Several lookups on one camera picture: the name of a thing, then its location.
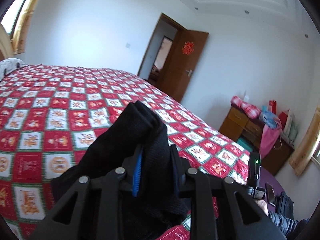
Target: round purple table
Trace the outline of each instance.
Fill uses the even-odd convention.
[[[276,178],[274,176],[272,176],[271,173],[268,172],[265,168],[261,167],[261,169],[260,169],[260,187],[266,188],[266,183],[270,184],[273,187],[273,191],[275,192],[276,196],[280,195],[280,193],[284,191],[283,187],[276,180]],[[268,203],[267,197],[265,198],[265,201],[268,204],[268,210],[275,212],[276,208]]]

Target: silver bolt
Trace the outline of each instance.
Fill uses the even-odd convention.
[[[235,180],[234,180],[233,178],[231,178],[231,177],[225,177],[225,178],[224,178],[224,181],[225,181],[225,183],[227,183],[227,184],[232,184],[232,183],[235,182]]]
[[[198,170],[195,169],[195,168],[189,168],[189,169],[188,169],[188,173],[189,173],[189,174],[197,174],[197,173],[198,173]]]
[[[89,178],[87,176],[82,176],[79,178],[79,182],[80,183],[87,183],[89,180]]]
[[[116,168],[116,174],[124,174],[124,173],[125,173],[125,168],[123,167]]]

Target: red door decoration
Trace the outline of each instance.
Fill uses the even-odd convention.
[[[187,41],[184,43],[184,46],[182,48],[182,53],[184,55],[190,55],[192,52],[194,52],[195,50],[193,49],[193,42]]]

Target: red and white checkered bedspread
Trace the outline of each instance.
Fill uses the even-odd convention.
[[[50,180],[77,164],[126,105],[142,101],[191,166],[244,182],[249,153],[139,77],[120,70],[27,65],[0,83],[0,213],[27,238],[54,205]],[[190,216],[161,239],[189,239]]]

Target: blue jacket sleeve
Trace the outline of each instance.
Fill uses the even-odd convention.
[[[291,220],[279,214],[268,211],[271,221],[280,229],[288,240],[294,240],[298,234],[305,228],[308,219]]]

